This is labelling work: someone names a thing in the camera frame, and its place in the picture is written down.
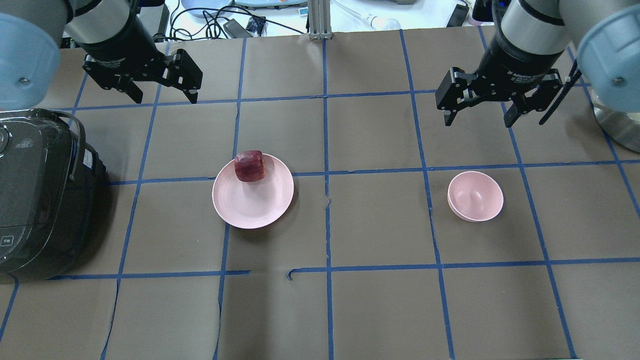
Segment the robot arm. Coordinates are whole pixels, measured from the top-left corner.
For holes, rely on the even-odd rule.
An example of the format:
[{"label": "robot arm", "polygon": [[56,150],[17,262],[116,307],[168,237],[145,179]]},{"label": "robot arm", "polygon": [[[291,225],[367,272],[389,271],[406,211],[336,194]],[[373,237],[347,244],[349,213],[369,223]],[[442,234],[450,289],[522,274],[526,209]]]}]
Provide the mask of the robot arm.
[{"label": "robot arm", "polygon": [[507,127],[520,115],[545,111],[563,85],[551,67],[570,40],[579,44],[580,69],[600,100],[640,111],[639,0],[513,0],[502,20],[494,20],[496,34],[478,69],[467,74],[452,67],[436,91],[445,125],[484,101],[513,101]]},{"label": "robot arm", "polygon": [[47,93],[65,30],[86,52],[83,69],[103,89],[142,101],[135,81],[155,81],[198,99],[202,71],[178,49],[165,56],[125,0],[0,0],[0,108],[29,108]]}]

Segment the black appliance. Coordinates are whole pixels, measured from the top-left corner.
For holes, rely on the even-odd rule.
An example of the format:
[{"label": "black appliance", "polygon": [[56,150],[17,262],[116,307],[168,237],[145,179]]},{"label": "black appliance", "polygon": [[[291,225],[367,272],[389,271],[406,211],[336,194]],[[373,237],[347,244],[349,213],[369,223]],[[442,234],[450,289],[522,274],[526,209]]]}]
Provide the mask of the black appliance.
[{"label": "black appliance", "polygon": [[0,283],[68,270],[83,247],[93,196],[105,179],[106,169],[73,115],[0,112]]}]

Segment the white label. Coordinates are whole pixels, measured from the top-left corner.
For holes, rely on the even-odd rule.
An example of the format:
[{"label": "white label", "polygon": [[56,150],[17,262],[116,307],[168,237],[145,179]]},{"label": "white label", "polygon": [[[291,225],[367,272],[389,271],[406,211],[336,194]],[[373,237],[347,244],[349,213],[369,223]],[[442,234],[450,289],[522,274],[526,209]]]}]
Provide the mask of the white label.
[{"label": "white label", "polygon": [[87,149],[84,150],[82,163],[88,168],[93,168],[93,154]]}]

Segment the light blue cap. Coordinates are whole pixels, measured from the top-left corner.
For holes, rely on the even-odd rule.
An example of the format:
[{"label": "light blue cap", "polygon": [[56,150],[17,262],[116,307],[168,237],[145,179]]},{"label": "light blue cap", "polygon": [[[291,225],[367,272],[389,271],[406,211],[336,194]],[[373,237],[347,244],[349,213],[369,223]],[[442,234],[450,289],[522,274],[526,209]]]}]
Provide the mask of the light blue cap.
[{"label": "light blue cap", "polygon": [[605,105],[640,112],[640,4],[591,28],[578,46],[578,64]]},{"label": "light blue cap", "polygon": [[60,51],[42,29],[0,13],[0,108],[33,107],[47,95],[60,64]]}]

